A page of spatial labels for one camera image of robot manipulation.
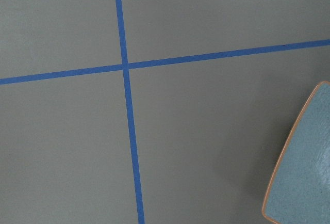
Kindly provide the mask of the grey square plate orange rim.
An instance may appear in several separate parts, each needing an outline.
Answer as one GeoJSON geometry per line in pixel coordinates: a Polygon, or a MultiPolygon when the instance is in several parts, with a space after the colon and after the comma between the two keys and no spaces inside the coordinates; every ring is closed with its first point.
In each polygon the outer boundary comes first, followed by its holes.
{"type": "Polygon", "coordinates": [[[329,223],[329,82],[317,84],[279,155],[262,204],[271,223],[329,223]]]}

